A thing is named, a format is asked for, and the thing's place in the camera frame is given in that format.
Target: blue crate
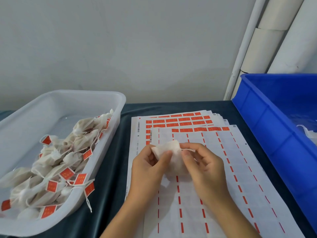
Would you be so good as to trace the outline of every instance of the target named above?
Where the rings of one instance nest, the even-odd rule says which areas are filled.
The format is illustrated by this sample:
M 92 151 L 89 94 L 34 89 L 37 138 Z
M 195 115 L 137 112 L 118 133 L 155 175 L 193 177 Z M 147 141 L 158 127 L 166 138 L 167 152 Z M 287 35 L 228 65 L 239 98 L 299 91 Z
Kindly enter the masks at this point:
M 244 74 L 232 102 L 317 232 L 316 74 Z

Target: table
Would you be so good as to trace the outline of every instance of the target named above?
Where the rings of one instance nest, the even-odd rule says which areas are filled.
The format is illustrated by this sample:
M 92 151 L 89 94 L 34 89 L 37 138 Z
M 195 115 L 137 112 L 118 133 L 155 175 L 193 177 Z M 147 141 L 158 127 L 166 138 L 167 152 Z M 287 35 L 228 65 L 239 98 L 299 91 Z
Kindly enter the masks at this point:
M 57 225 L 33 237 L 98 238 L 119 211 L 125 199 L 131 117 L 196 110 L 212 110 L 213 113 L 219 113 L 224 119 L 228 119 L 230 124 L 236 124 L 239 127 L 267 176 L 290 209 L 304 236 L 317 238 L 295 199 L 231 101 L 126 104 L 121 112 L 120 125 L 97 173 L 94 182 L 95 191 L 89 196 L 93 212 L 90 213 L 86 203 L 83 203 L 76 212 Z M 12 111 L 0 112 L 0 120 L 11 113 Z

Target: red tag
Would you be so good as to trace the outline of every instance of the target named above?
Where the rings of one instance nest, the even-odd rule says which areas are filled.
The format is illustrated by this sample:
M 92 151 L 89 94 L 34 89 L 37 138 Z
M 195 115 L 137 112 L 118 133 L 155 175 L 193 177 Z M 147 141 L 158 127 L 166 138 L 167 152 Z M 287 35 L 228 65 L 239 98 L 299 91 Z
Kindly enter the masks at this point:
M 85 188 L 85 195 L 88 197 L 95 190 L 93 182 Z
M 42 141 L 43 144 L 47 144 L 49 145 L 51 143 L 51 139 L 50 139 L 50 136 L 46 136 L 46 138 Z
M 57 205 L 49 205 L 49 206 L 44 207 L 41 219 L 44 219 L 44 218 L 50 216 L 51 214 L 53 214 L 56 211 L 56 208 L 57 208 Z
M 82 185 L 83 183 L 85 183 L 86 176 L 87 174 L 78 174 L 74 185 Z
M 47 183 L 46 190 L 55 193 L 56 190 L 57 190 L 57 185 L 58 185 L 58 182 L 57 182 L 57 181 L 50 180 L 50 181 Z
M 11 208 L 10 200 L 5 200 L 1 204 L 1 211 L 5 211 Z
M 84 160 L 88 159 L 90 156 L 93 155 L 93 151 L 91 150 L 91 148 L 89 150 L 87 150 L 82 157 L 84 158 Z
M 70 168 L 64 169 L 59 175 L 63 177 L 65 180 L 69 180 L 75 174 Z

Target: red dashed line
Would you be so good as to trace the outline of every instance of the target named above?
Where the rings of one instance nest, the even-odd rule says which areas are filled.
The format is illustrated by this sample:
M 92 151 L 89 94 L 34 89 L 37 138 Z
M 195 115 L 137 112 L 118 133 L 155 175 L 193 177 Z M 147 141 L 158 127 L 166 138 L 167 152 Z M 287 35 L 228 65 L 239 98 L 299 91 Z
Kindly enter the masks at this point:
M 258 228 L 258 226 L 257 226 L 257 224 L 255 222 L 254 222 L 254 225 L 256 227 L 257 232 L 260 233 L 259 228 Z
M 251 217 L 253 218 L 253 214 L 252 214 L 252 212 L 251 212 L 251 209 L 248 208 L 248 210 L 249 210 L 249 212 L 250 212 Z
M 247 199 L 243 196 L 244 202 L 248 204 Z
M 208 224 L 205 223 L 205 226 L 206 226 L 206 232 L 207 232 L 207 234 L 209 234 Z
M 276 213 L 275 213 L 275 211 L 274 211 L 274 209 L 272 208 L 272 211 L 273 211 L 273 213 L 275 214 L 275 217 L 277 218 L 277 215 L 276 215 Z
M 282 225 L 281 225 L 281 223 L 280 223 L 280 222 L 279 222 L 279 224 L 280 224 L 280 226 L 281 226 L 281 228 L 282 228 L 283 232 L 285 233 L 285 231 L 284 231 L 284 229 L 283 229 L 283 227 L 282 227 Z
M 270 204 L 270 201 L 267 199 L 267 197 L 265 196 L 266 200 L 268 201 L 268 203 Z

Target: white plastic bin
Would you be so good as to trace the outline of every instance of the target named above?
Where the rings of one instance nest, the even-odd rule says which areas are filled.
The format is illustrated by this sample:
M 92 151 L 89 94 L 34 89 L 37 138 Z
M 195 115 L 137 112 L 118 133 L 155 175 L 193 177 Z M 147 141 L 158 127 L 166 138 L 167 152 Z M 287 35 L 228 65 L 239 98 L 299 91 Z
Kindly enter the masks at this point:
M 57 90 L 45 93 L 0 122 L 0 177 L 16 167 L 31 167 L 38 156 L 46 134 L 66 138 L 78 120 L 99 116 L 114 110 L 107 131 L 96 145 L 83 173 L 93 179 L 120 123 L 126 98 L 119 92 Z M 10 188 L 0 189 L 0 203 L 9 199 Z M 44 219 L 17 220 L 18 210 L 1 212 L 0 234 L 33 236 L 51 228 L 85 200 L 83 187 L 73 189 L 56 212 Z

